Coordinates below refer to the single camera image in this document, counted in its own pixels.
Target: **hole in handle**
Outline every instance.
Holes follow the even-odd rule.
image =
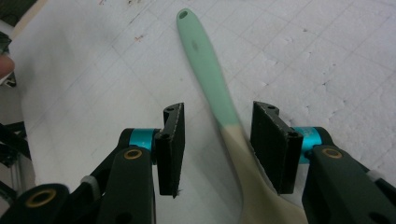
[[[187,14],[189,14],[187,11],[182,11],[182,12],[178,15],[178,18],[179,18],[179,19],[183,19],[183,18],[185,18],[185,17],[187,16]]]

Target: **dark mark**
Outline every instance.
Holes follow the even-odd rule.
[[[128,23],[131,24],[132,22],[134,22],[134,20],[140,15],[140,12]]]
[[[140,40],[143,38],[143,35],[141,35],[141,36],[139,36],[139,37],[135,37],[134,38],[134,41],[139,41],[140,42]]]
[[[192,40],[192,48],[198,52],[198,45],[195,41]]]

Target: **green painted handle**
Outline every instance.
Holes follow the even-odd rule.
[[[187,8],[180,10],[177,29],[192,70],[220,127],[239,124],[218,58],[197,16]]]

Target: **screw hole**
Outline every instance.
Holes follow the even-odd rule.
[[[117,224],[126,224],[132,221],[132,215],[129,213],[121,213],[116,217]]]
[[[26,202],[26,206],[30,208],[40,207],[52,201],[55,198],[55,189],[43,189],[32,195]]]
[[[369,214],[370,219],[374,222],[374,223],[378,223],[378,224],[390,224],[389,220],[384,217],[381,214],[378,213],[370,213]]]
[[[134,160],[142,156],[142,151],[138,149],[132,149],[124,153],[124,158],[127,160]]]
[[[290,137],[297,137],[297,136],[298,136],[298,134],[295,133],[295,132],[288,132],[288,135],[289,135]]]

